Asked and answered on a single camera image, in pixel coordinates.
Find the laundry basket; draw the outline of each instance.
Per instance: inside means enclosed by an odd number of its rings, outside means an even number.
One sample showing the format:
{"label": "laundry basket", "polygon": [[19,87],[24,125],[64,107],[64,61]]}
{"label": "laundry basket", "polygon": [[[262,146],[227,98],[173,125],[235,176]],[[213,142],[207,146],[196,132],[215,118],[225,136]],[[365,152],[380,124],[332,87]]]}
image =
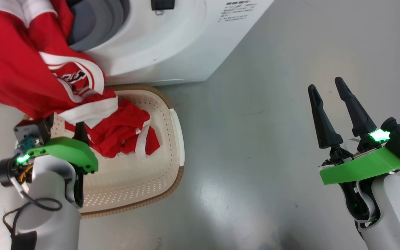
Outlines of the laundry basket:
{"label": "laundry basket", "polygon": [[[95,152],[98,172],[84,177],[83,218],[125,212],[170,195],[178,186],[184,170],[184,143],[177,113],[162,92],[143,85],[109,86],[119,100],[132,101],[151,115],[160,148],[146,159],[135,154],[104,158]],[[52,137],[72,137],[64,120],[55,116]]]}

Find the green plastic part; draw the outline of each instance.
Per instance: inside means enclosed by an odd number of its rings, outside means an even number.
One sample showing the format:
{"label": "green plastic part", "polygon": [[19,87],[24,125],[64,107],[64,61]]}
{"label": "green plastic part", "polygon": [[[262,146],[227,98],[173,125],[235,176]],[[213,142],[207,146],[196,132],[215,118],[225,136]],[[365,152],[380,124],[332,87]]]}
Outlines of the green plastic part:
{"label": "green plastic part", "polygon": [[398,168],[400,159],[386,147],[382,147],[347,163],[323,169],[320,177],[325,185],[330,185],[365,180]]}
{"label": "green plastic part", "polygon": [[50,139],[46,145],[27,151],[30,157],[52,155],[83,168],[86,173],[98,171],[98,159],[90,147],[82,142],[68,137]]}

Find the green light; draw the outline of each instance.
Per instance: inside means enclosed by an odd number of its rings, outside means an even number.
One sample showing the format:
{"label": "green light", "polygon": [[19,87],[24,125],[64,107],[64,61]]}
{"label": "green light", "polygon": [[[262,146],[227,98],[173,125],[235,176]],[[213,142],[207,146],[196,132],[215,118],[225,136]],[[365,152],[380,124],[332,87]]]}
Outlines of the green light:
{"label": "green light", "polygon": [[384,130],[376,130],[370,134],[375,141],[386,141],[390,139],[390,132]]}
{"label": "green light", "polygon": [[16,161],[17,161],[18,163],[25,163],[29,158],[30,158],[30,156],[29,156],[28,154],[25,154],[25,155],[22,156],[22,157],[18,157],[18,158],[16,159]]}

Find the brown basket rim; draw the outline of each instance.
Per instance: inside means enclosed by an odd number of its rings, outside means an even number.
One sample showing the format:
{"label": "brown basket rim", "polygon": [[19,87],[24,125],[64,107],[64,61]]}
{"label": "brown basket rim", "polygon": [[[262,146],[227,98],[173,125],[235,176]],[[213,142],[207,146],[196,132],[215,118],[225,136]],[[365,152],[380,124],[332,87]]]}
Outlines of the brown basket rim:
{"label": "brown basket rim", "polygon": [[[111,89],[111,90],[115,90],[115,91],[146,90],[146,91],[149,91],[149,92],[152,92],[152,93],[158,95],[165,102],[165,104],[168,106],[168,108],[170,108],[170,109],[173,108],[173,106],[172,106],[171,102],[169,101],[169,99],[160,90],[157,90],[154,87],[150,87],[150,86],[147,86],[147,85],[141,85],[141,84],[121,84],[121,85],[106,86],[106,88],[107,89]],[[169,196],[178,187],[178,185],[180,184],[181,179],[183,177],[183,172],[184,172],[184,166],[179,166],[176,180],[162,194],[159,194],[157,196],[151,197],[151,198],[143,200],[143,201],[139,201],[139,202],[135,202],[135,203],[132,203],[132,204],[128,204],[128,205],[125,205],[125,206],[119,206],[119,207],[116,207],[116,208],[100,210],[100,211],[97,211],[97,212],[86,212],[86,213],[83,212],[83,213],[81,213],[81,218],[82,219],[87,219],[87,218],[96,218],[96,217],[101,217],[101,216],[106,216],[106,215],[114,215],[114,214],[126,212],[126,211],[129,211],[129,210],[132,210],[132,209],[136,209],[138,207],[143,207],[143,206],[146,206],[148,204],[160,201],[160,200],[166,198],[167,196]]]}

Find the floor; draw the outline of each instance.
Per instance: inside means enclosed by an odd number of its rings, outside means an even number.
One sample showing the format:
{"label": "floor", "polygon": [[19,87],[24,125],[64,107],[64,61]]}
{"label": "floor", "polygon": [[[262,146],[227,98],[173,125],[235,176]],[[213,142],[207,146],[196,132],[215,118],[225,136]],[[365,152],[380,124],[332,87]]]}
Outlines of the floor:
{"label": "floor", "polygon": [[[328,151],[317,146],[306,88],[318,87],[345,140],[351,123],[335,76],[376,125],[400,121],[400,19],[386,22],[400,5],[374,1],[276,0],[210,79],[162,87],[184,134],[181,184],[157,203],[82,220],[79,249],[365,250],[340,188],[320,180]],[[21,117],[0,106],[0,159]],[[0,249],[10,245],[1,216],[17,200],[0,186]]]}

